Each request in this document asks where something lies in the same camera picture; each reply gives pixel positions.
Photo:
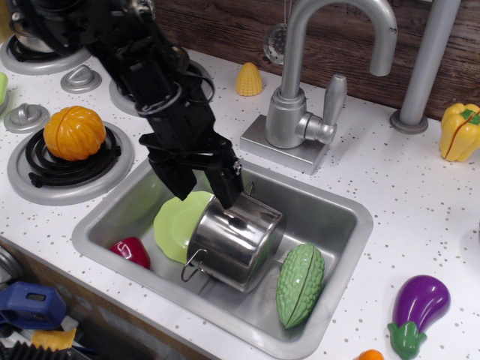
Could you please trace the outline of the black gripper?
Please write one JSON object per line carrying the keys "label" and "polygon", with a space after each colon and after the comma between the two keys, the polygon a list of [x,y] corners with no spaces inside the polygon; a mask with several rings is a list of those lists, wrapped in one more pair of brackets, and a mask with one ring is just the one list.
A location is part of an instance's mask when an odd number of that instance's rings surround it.
{"label": "black gripper", "polygon": [[214,129],[215,116],[206,100],[171,100],[140,104],[138,113],[153,130],[140,143],[157,177],[175,197],[185,200],[197,184],[192,169],[205,170],[224,209],[243,192],[242,165],[232,143]]}

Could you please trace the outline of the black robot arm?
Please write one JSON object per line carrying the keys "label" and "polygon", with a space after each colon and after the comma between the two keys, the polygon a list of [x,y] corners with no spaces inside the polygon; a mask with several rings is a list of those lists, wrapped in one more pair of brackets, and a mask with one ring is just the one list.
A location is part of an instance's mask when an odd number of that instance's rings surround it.
{"label": "black robot arm", "polygon": [[87,49],[151,126],[140,142],[159,179],[179,199],[205,173],[214,195],[230,208],[243,190],[231,142],[215,132],[203,78],[180,65],[155,22],[151,1],[9,1],[11,19],[53,52]]}

